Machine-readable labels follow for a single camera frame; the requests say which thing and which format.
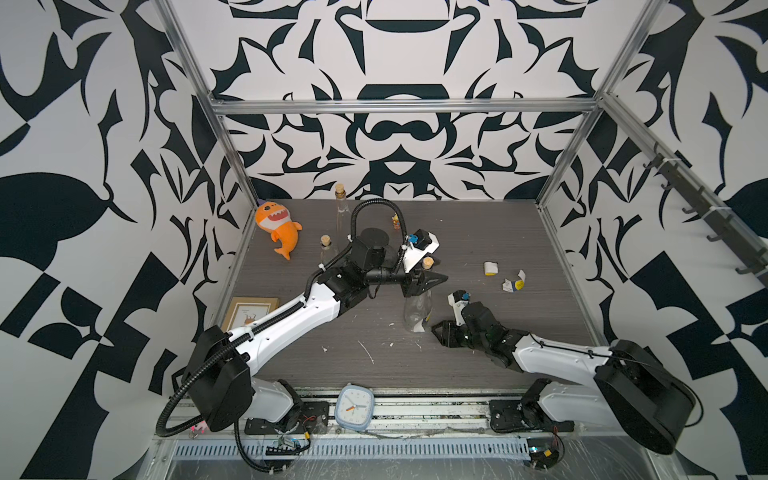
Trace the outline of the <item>tall clear bottle yellow label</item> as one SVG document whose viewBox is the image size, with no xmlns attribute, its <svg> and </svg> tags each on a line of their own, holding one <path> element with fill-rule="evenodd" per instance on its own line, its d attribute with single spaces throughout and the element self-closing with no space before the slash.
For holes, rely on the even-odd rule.
<svg viewBox="0 0 768 480">
<path fill-rule="evenodd" d="M 412 271 L 429 271 L 434 265 L 434 259 L 426 256 L 419 267 Z M 404 305 L 404 325 L 411 333 L 424 333 L 425 326 L 433 311 L 432 292 L 427 291 L 420 296 L 407 297 Z"/>
</svg>

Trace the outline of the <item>small clear bottle with cork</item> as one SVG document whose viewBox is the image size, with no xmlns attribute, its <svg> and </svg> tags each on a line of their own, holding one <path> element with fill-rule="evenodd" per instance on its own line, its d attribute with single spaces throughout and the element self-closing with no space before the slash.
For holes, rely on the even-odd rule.
<svg viewBox="0 0 768 480">
<path fill-rule="evenodd" d="M 327 268 L 337 256 L 338 249 L 330 235 L 320 237 L 320 264 Z"/>
</svg>

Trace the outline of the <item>clear glass bottle with cork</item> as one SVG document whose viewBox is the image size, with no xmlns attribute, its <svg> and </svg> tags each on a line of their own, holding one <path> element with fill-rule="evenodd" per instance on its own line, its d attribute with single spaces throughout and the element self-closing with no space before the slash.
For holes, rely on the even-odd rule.
<svg viewBox="0 0 768 480">
<path fill-rule="evenodd" d="M 348 242 L 348 236 L 350 233 L 351 210 L 348 204 L 347 193 L 342 183 L 337 183 L 335 185 L 335 198 L 336 198 L 336 237 L 340 243 L 344 244 Z"/>
</svg>

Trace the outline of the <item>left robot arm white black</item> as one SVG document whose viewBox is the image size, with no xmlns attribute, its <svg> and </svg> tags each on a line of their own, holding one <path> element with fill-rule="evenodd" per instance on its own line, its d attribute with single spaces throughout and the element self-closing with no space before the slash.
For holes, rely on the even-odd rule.
<svg viewBox="0 0 768 480">
<path fill-rule="evenodd" d="M 437 236 L 420 229 L 392 250 L 384 231 L 367 228 L 330 264 L 312 275 L 301 295 L 256 322 L 229 332 L 214 325 L 199 337 L 179 389 L 163 410 L 157 431 L 183 397 L 189 397 L 214 431 L 241 418 L 294 424 L 300 400 L 284 382 L 257 379 L 277 353 L 311 330 L 329 323 L 369 295 L 372 287 L 395 284 L 404 297 L 416 297 L 446 281 L 423 266 L 439 247 Z"/>
</svg>

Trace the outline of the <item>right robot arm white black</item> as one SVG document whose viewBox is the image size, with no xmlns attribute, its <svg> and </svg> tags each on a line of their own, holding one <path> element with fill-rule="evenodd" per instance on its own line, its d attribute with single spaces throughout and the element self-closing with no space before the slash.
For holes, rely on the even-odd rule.
<svg viewBox="0 0 768 480">
<path fill-rule="evenodd" d="M 454 317 L 431 326 L 447 348 L 484 353 L 495 365 L 540 374 L 525 418 L 617 426 L 641 446 L 669 455 L 697 404 L 694 392 L 629 340 L 608 347 L 552 341 L 503 326 L 480 302 L 461 300 Z"/>
</svg>

